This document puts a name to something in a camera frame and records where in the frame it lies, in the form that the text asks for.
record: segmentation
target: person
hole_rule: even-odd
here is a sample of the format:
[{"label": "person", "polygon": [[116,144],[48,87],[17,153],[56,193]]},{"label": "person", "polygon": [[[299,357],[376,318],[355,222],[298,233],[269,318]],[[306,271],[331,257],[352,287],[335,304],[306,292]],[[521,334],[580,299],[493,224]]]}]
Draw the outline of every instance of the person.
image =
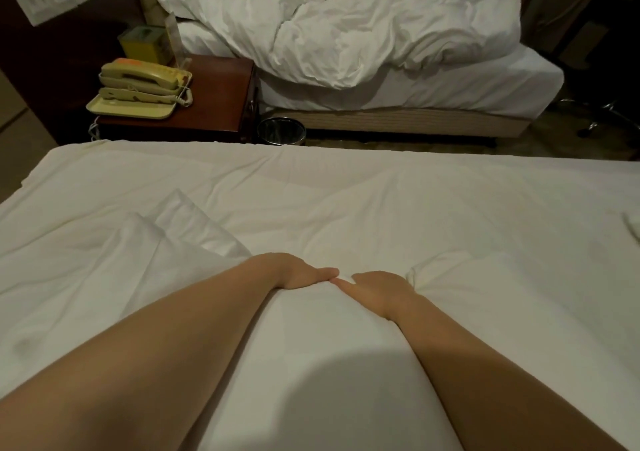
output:
[{"label": "person", "polygon": [[177,450],[267,294],[321,281],[399,326],[466,451],[623,449],[402,277],[338,275],[262,254],[140,309],[5,396],[0,449]]}]

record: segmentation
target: yellow telephone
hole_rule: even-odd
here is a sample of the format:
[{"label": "yellow telephone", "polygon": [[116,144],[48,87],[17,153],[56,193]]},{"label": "yellow telephone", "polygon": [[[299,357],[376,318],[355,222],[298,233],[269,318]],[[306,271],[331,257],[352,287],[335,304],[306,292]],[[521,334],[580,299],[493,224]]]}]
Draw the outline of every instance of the yellow telephone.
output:
[{"label": "yellow telephone", "polygon": [[97,115],[166,118],[176,104],[193,103],[188,88],[193,75],[186,70],[137,59],[118,58],[102,66],[104,85],[87,109]]}]

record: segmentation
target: floor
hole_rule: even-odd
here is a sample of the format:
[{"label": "floor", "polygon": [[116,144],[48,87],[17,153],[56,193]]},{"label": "floor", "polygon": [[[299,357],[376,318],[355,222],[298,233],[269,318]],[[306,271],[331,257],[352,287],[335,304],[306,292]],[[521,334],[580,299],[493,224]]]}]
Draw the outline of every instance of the floor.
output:
[{"label": "floor", "polygon": [[[454,137],[398,137],[382,139],[369,136],[353,139],[348,136],[317,135],[307,139],[309,146],[352,149],[413,150],[425,152],[465,152],[471,154],[510,154],[539,157],[581,157],[627,161],[637,151],[629,145],[640,135],[614,126],[602,127],[588,139],[576,136],[589,121],[557,112],[545,112],[517,139],[485,139]],[[0,202],[20,188],[20,182],[56,147],[42,123],[30,110],[23,111],[9,125],[0,127]]]}]

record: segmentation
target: black trash can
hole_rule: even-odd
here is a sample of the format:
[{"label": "black trash can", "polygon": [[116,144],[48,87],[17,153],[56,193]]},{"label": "black trash can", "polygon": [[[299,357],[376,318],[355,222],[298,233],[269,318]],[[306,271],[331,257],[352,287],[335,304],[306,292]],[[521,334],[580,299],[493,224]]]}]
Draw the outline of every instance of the black trash can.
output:
[{"label": "black trash can", "polygon": [[258,124],[256,133],[261,143],[273,146],[300,146],[307,138],[307,130],[302,122],[288,117],[264,119]]}]

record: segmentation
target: hand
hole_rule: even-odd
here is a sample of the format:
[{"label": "hand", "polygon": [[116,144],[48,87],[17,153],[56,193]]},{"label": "hand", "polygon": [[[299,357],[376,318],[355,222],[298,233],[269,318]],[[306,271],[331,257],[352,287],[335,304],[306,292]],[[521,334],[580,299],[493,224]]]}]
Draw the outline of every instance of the hand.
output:
[{"label": "hand", "polygon": [[316,283],[328,281],[340,274],[340,271],[333,267],[316,269],[291,254],[271,253],[257,257],[262,258],[268,265],[277,268],[276,288],[305,288]]},{"label": "hand", "polygon": [[351,277],[356,284],[338,278],[331,282],[368,310],[394,322],[403,307],[419,296],[403,277],[390,272],[364,272]]}]

